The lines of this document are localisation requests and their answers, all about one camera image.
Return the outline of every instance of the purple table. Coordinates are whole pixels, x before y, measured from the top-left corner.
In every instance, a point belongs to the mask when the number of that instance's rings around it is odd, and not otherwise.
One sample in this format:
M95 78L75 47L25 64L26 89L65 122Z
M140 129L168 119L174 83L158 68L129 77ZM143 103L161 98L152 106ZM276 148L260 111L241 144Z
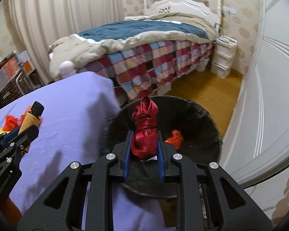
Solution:
M99 157L99 137L107 120L119 112L110 79L85 72L27 94L0 110L0 127L6 115L20 117L39 101L44 105L39 137L25 154L22 177L10 194L22 213L73 161L87 164ZM113 190L115 231L165 230L157 200L127 192L119 184Z

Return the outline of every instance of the red ribbon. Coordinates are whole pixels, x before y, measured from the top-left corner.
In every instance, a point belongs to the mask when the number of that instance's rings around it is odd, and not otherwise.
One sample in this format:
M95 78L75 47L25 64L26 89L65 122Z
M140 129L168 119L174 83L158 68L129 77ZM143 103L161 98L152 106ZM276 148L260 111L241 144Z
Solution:
M133 135L131 143L134 161L146 161L157 155L157 112L156 104L148 96L143 97L140 105L135 107L133 118L135 119L136 133Z

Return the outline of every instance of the wall switch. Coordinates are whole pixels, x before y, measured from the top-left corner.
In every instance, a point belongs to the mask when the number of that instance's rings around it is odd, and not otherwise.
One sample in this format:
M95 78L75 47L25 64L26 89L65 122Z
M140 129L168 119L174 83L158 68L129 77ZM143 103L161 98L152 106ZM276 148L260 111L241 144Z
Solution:
M237 14L237 10L236 9L230 8L230 7L226 7L226 6L223 6L223 11L227 12L227 13L234 14L234 15Z

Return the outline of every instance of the checkered bedspread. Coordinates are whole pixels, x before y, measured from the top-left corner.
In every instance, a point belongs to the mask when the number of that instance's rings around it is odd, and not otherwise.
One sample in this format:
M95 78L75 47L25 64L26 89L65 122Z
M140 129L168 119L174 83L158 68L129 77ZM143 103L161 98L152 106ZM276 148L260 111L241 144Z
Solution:
M194 70L210 55L212 43L159 41L105 55L78 72L93 71L110 78L121 105L154 93Z

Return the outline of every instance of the white door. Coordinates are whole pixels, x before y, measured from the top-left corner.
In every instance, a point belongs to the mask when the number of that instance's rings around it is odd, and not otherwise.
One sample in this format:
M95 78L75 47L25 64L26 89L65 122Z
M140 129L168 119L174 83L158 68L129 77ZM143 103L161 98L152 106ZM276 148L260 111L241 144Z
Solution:
M220 161L244 185L289 161L289 1L263 3L255 61L244 79Z

